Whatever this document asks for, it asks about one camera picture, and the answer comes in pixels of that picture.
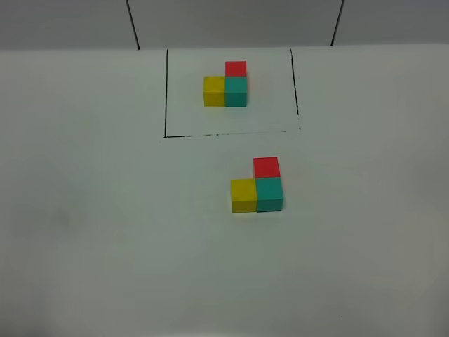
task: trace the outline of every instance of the red cube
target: red cube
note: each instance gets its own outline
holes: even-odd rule
[[[278,157],[254,158],[254,179],[280,177]]]
[[[227,77],[246,77],[246,61],[226,62]]]

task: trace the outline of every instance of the colored block arrangement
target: colored block arrangement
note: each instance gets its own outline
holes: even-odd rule
[[[278,158],[254,158],[253,175],[253,179],[231,180],[232,213],[282,210],[283,189]]]
[[[225,75],[204,77],[204,106],[246,107],[248,105],[246,61],[226,62]]]

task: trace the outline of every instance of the teal cube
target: teal cube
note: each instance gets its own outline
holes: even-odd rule
[[[280,211],[283,206],[283,190],[280,178],[256,179],[257,212]]]
[[[248,104],[248,78],[226,77],[226,106],[245,107]]]

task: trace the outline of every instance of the yellow cube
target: yellow cube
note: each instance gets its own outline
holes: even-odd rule
[[[257,211],[255,179],[231,180],[232,213]]]
[[[205,107],[225,107],[226,77],[224,76],[204,77],[203,96]]]

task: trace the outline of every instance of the cube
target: cube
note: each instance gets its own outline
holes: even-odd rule
[[[231,180],[232,213],[257,211],[255,179]]]
[[[245,107],[248,104],[246,77],[226,77],[226,106]]]
[[[226,79],[224,76],[204,77],[203,97],[205,107],[226,106]]]
[[[246,61],[226,62],[226,77],[246,77]]]
[[[281,177],[278,157],[254,158],[254,179]]]
[[[256,179],[257,212],[280,211],[283,206],[283,190],[280,178]]]

